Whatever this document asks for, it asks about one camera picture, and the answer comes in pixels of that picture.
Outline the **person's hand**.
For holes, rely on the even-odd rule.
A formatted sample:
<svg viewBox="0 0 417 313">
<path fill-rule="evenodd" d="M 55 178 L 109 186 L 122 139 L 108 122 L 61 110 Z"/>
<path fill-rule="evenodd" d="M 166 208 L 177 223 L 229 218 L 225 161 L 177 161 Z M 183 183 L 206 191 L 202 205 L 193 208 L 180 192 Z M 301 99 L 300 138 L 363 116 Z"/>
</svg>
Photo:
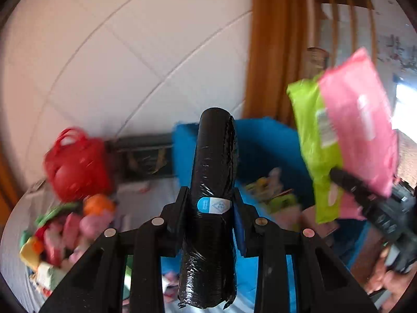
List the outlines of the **person's hand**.
<svg viewBox="0 0 417 313">
<path fill-rule="evenodd" d="M 391 292 L 390 300 L 398 302 L 416 274 L 416 263 L 411 266 L 411 269 L 407 273 L 397 273 L 394 270 L 388 270 L 385 265 L 388 253 L 389 247 L 387 246 L 379 255 L 372 274 L 365 284 L 365 291 L 367 294 L 370 294 L 384 287 Z"/>
</svg>

